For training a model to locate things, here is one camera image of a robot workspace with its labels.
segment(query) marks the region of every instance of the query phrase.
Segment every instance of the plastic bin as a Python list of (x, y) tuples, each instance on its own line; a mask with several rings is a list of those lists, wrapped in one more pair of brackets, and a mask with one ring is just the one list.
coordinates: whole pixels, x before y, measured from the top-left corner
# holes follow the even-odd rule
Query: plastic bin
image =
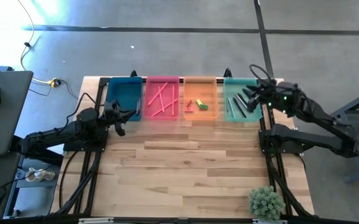
[[(139, 102), (139, 109), (142, 106), (143, 82), (141, 77), (111, 78), (107, 91), (107, 102), (117, 100), (121, 110), (136, 110)], [(129, 120), (140, 121), (140, 111), (134, 114)]]
[[(259, 106), (259, 104), (256, 107), (256, 109), (254, 110), (254, 112), (250, 113), (246, 110), (246, 108), (243, 106), (243, 104), (236, 97), (236, 95), (238, 93), (240, 93), (243, 96), (243, 98), (246, 101), (248, 101), (248, 97), (243, 93), (243, 90), (242, 90), (244, 88), (246, 90), (249, 90), (249, 89), (247, 89), (247, 85), (256, 86), (257, 85), (256, 79), (255, 78), (226, 78), (223, 81), (223, 95), (225, 97), (225, 103), (223, 106), (224, 106), (224, 110), (225, 110), (225, 120), (234, 121), (234, 122), (255, 122), (255, 121), (259, 121), (259, 119), (262, 118), (261, 107)], [(245, 112), (247, 118), (243, 117), (240, 110), (235, 105), (235, 102), (233, 101), (233, 97), (236, 98), (241, 109)], [(228, 98), (230, 99), (230, 102), (232, 104), (233, 111), (235, 112), (236, 118), (232, 117), (232, 113), (230, 110), (229, 110), (229, 112), (227, 112), (227, 110), (226, 110), (226, 104), (227, 104)]]
[[(156, 94), (161, 90), (162, 104), (164, 112), (161, 111), (161, 100)], [(170, 106), (172, 102), (172, 88), (174, 88), (174, 99), (177, 101)], [(143, 103), (143, 116), (150, 120), (175, 120), (179, 114), (179, 77), (148, 77), (146, 79), (146, 90)]]
[[(199, 99), (207, 110), (198, 107)], [(185, 112), (187, 120), (213, 121), (218, 118), (217, 80), (215, 77), (184, 77), (184, 110), (187, 103), (192, 100), (190, 107), (194, 112)]]

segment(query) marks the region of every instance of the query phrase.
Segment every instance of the blue bin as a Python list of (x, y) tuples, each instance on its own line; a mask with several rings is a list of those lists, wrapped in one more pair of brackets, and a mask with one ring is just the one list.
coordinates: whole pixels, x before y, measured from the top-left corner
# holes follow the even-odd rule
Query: blue bin
[[(255, 122), (259, 121), (262, 118), (262, 111), (259, 104), (257, 105), (256, 109), (253, 113), (248, 112), (243, 105), (239, 102), (241, 109), (246, 113), (247, 118), (244, 118), (235, 102), (233, 101), (233, 97), (236, 97), (238, 93), (240, 93), (245, 100), (248, 100), (248, 97), (243, 93), (242, 89), (249, 90), (247, 85), (256, 86), (256, 79), (255, 78), (226, 78), (223, 81), (223, 94), (225, 97), (224, 102), (224, 109), (225, 109), (225, 120), (226, 121), (233, 121), (233, 122)], [(226, 111), (226, 101), (231, 101), (233, 110), (235, 111), (236, 118), (232, 117), (231, 111), (229, 113)]]
[(117, 100), (121, 110), (136, 110), (139, 102), (139, 113), (134, 114), (129, 120), (140, 121), (142, 114), (143, 81), (141, 77), (110, 78), (107, 102)]

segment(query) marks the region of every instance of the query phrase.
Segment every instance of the pink stick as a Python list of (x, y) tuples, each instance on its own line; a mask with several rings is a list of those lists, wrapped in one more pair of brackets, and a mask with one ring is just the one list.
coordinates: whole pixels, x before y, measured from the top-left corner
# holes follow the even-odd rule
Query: pink stick
[[(178, 101), (178, 99), (174, 99), (171, 103), (167, 104), (164, 106), (164, 108), (169, 107), (171, 104), (174, 104), (176, 101)], [(151, 116), (155, 116), (156, 114), (160, 113), (162, 110), (159, 110), (157, 112), (155, 112), (154, 114), (152, 114)]]
[(172, 86), (172, 116), (174, 116), (174, 109), (175, 109), (175, 106), (174, 106), (174, 92), (175, 92), (175, 87)]
[(164, 87), (166, 87), (166, 85), (168, 84), (168, 82), (166, 82), (166, 84), (164, 84), (161, 89), (159, 89), (159, 91), (153, 96), (152, 100), (149, 101), (149, 103), (147, 104), (147, 106), (150, 106), (150, 104), (153, 103), (154, 99), (156, 99), (156, 97), (160, 94), (161, 90), (164, 89)]
[(159, 87), (159, 93), (160, 93), (160, 103), (161, 103), (161, 109), (162, 109), (162, 112), (164, 113), (164, 105), (162, 104), (162, 96), (161, 96), (161, 90), (160, 90), (160, 87)]

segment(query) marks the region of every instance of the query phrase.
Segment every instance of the green object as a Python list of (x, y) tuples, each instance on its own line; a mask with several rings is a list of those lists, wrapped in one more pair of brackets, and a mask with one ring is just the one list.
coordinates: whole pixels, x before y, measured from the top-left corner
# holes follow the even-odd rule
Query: green object
[[(243, 98), (248, 101), (248, 97), (243, 93), (242, 89), (247, 89), (247, 85), (256, 86), (256, 79), (255, 78), (225, 78), (223, 81), (223, 94), (226, 100), (232, 99), (236, 97), (238, 93), (240, 93)], [(246, 114), (246, 118), (241, 114), (241, 111), (234, 110), (235, 116), (232, 116), (231, 111), (227, 113), (225, 111), (225, 120), (232, 121), (232, 122), (255, 122), (259, 121), (262, 118), (261, 107), (257, 105), (256, 109), (253, 113), (250, 113), (246, 110), (245, 107), (241, 104), (242, 110)]]
[(280, 219), (280, 212), (286, 206), (272, 186), (253, 189), (249, 193), (249, 212), (264, 221)]
[(207, 110), (208, 109), (208, 106), (207, 105), (199, 105), (198, 106), (200, 109), (202, 110)]

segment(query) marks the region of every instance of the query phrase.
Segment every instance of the yellow object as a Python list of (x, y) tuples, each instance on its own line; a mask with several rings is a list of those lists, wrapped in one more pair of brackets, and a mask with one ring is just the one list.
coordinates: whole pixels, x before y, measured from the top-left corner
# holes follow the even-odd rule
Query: yellow object
[(196, 102), (197, 102), (198, 106), (203, 105), (202, 101), (199, 99), (197, 99)]

